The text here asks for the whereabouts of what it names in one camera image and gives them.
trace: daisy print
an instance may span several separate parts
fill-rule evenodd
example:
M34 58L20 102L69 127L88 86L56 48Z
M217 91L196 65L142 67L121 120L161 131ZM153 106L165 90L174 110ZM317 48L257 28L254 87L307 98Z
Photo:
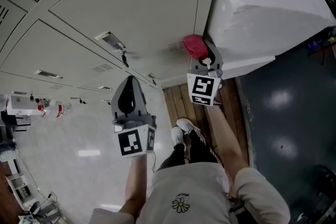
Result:
M176 211L178 213L185 213L188 211L190 205L187 205L184 203L184 198L181 197L181 198L176 198L176 200L172 201L173 205L172 205L172 208L173 209L176 209Z

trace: cabinet door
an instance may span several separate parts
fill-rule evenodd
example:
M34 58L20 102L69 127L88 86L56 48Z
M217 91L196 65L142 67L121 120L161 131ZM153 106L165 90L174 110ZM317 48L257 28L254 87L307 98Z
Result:
M113 92L98 91L82 87L68 87L59 91L55 98L63 102L79 103L79 100L85 102L104 100L107 96L113 96Z
M110 31L140 74L161 80L187 71L181 40L194 33L197 0L61 0L51 11L99 45L95 37Z
M67 85L80 85L114 66L81 44L38 20L20 39L5 60L2 69L24 77ZM62 79L36 74L38 70Z
M0 0L0 51L26 12L8 0Z
M85 82L84 84L82 84L82 87L91 88L93 90L101 90L105 92L115 92L118 86L128 76L130 76L129 73L121 69L114 68L110 72L105 72L100 76L97 76Z
M59 91L70 88L71 87L62 84L25 78L0 71L1 94L18 94L27 97L33 94L36 98L53 98Z

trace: person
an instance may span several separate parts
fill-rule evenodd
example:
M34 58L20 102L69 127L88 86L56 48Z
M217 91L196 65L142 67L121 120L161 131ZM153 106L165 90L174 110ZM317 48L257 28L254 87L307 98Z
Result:
M243 160L238 141L220 108L207 106L207 111L225 169L217 162L200 129L187 119L179 119L172 130L174 151L154 174L148 197L147 156L137 156L131 162L125 203L120 211L94 209L90 224L233 224L227 174L234 181L237 198L244 201L257 223L287 224L290 214L286 202L264 176ZM187 165L183 131L191 139Z

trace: white t-shirt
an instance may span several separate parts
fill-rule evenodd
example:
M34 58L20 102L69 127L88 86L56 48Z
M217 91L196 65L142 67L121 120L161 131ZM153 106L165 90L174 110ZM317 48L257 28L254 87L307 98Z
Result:
M253 168L240 170L235 178L240 199L251 206L259 223L287 224L289 209L284 199ZM230 224L229 181L220 164L193 163L155 173L149 196L136 224L224 223ZM134 224L130 214L95 209L90 224Z

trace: tiled floor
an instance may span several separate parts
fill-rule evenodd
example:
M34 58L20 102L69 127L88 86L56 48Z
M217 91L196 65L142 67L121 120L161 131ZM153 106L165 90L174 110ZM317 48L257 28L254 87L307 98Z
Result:
M325 56L322 65L322 54L288 51L240 78L256 166L288 203L291 223L321 200L316 166L336 172L336 60L332 50Z
M156 115L156 167L173 148L171 125L163 92L149 86L143 91L147 110ZM119 156L110 107L104 102L74 105L70 115L58 121L41 119L27 132L15 133L20 155L41 192L53 191L69 223L87 223L93 208L116 210L124 202L124 188L130 159ZM80 157L78 151L98 150L99 156ZM152 178L153 156L148 156L148 182ZM19 168L27 174L19 161ZM43 201L43 197L33 190Z

